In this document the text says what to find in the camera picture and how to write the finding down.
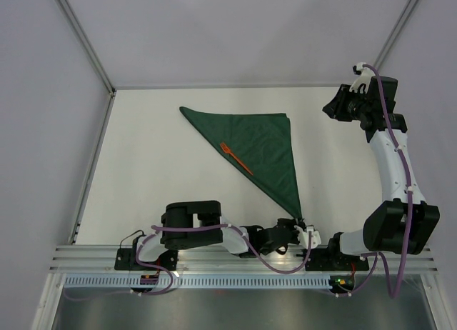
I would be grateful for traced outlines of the dark green cloth napkin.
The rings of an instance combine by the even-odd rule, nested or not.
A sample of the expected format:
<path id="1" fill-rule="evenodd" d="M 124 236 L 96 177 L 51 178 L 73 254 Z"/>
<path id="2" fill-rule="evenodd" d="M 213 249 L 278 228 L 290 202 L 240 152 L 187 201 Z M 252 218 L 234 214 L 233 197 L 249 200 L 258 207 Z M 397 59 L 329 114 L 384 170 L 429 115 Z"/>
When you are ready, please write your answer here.
<path id="1" fill-rule="evenodd" d="M 291 217 L 303 218 L 293 160 L 291 122 L 285 113 L 212 114 L 185 106 L 179 111 L 254 186 Z M 253 176 L 222 151 L 221 142 L 250 168 Z"/>

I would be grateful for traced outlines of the orange plastic fork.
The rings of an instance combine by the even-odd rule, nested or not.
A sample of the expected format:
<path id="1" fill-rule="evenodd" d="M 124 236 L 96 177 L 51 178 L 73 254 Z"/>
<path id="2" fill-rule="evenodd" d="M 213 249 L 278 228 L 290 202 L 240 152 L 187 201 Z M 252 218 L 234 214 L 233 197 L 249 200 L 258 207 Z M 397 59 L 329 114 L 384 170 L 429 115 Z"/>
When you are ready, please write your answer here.
<path id="1" fill-rule="evenodd" d="M 247 165 L 245 165 L 245 163 L 242 162 L 242 160 L 240 160 L 240 158 L 238 158 L 235 153 L 232 152 L 232 150 L 227 146 L 227 144 L 225 142 L 221 142 L 220 143 L 220 147 L 222 149 L 222 151 L 225 153 L 225 154 L 228 154 L 231 158 L 233 158 L 247 173 L 249 173 L 251 176 L 253 176 L 253 172 L 250 170 L 250 168 L 247 167 Z"/>

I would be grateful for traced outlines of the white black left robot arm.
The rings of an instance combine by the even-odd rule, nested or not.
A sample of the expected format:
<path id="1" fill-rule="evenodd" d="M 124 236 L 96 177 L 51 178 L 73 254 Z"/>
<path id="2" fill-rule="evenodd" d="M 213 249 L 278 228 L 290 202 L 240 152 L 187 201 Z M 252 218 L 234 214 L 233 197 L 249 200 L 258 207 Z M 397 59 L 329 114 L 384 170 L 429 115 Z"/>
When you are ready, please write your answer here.
<path id="1" fill-rule="evenodd" d="M 216 200 L 185 201 L 166 206 L 160 224 L 149 235 L 134 240 L 131 262 L 141 270 L 169 268 L 160 256 L 212 245 L 240 257 L 260 258 L 273 252 L 284 255 L 290 244 L 299 245 L 305 229 L 302 219 L 279 219 L 275 226 L 236 226 L 223 216 Z"/>

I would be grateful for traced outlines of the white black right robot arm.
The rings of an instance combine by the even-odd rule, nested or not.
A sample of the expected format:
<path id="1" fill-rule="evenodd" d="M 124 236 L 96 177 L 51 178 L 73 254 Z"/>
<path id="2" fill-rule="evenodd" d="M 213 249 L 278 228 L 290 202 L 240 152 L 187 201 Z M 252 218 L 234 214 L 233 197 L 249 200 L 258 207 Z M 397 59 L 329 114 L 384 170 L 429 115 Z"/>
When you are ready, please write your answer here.
<path id="1" fill-rule="evenodd" d="M 381 180 L 381 205 L 362 229 L 334 235 L 339 244 L 326 251 L 326 261 L 334 269 L 348 265 L 352 255 L 372 251 L 401 254 L 405 236 L 406 252 L 418 255 L 440 219 L 438 207 L 426 202 L 411 169 L 406 120 L 394 112 L 397 86 L 396 79 L 385 76 L 370 77 L 355 86 L 342 84 L 323 107 L 331 119 L 359 121 Z"/>

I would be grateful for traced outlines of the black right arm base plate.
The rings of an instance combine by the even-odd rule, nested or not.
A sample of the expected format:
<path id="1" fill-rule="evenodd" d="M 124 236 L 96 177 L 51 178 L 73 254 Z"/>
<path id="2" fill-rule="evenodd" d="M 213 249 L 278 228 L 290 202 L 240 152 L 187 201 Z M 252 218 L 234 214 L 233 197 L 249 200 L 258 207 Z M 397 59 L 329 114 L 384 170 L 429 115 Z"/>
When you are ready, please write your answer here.
<path id="1" fill-rule="evenodd" d="M 331 252 L 329 249 L 316 248 L 311 250 L 305 264 L 306 271 L 369 271 L 369 264 L 359 256 Z"/>

